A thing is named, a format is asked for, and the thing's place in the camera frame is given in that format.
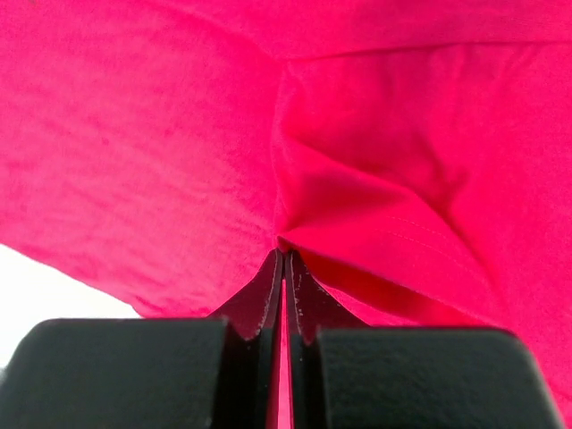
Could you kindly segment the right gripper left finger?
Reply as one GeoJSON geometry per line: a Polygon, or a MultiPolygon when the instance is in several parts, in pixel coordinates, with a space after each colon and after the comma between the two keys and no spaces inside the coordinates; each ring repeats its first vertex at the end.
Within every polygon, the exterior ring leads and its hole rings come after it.
{"type": "Polygon", "coordinates": [[[1,375],[4,428],[274,428],[283,255],[203,318],[51,319],[1,375]]]}

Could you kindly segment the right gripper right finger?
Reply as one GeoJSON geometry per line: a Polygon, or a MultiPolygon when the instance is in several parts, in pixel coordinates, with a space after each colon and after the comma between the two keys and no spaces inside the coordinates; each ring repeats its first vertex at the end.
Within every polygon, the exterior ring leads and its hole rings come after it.
{"type": "Polygon", "coordinates": [[[284,259],[296,428],[561,428],[532,354],[484,327],[372,327],[284,259]]]}

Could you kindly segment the pink t shirt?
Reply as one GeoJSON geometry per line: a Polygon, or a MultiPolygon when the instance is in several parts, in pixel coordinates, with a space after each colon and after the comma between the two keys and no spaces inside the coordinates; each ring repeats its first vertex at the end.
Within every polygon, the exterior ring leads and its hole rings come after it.
{"type": "Polygon", "coordinates": [[[146,317],[274,247],[371,324],[491,324],[571,419],[568,1],[4,1],[1,241],[146,317]]]}

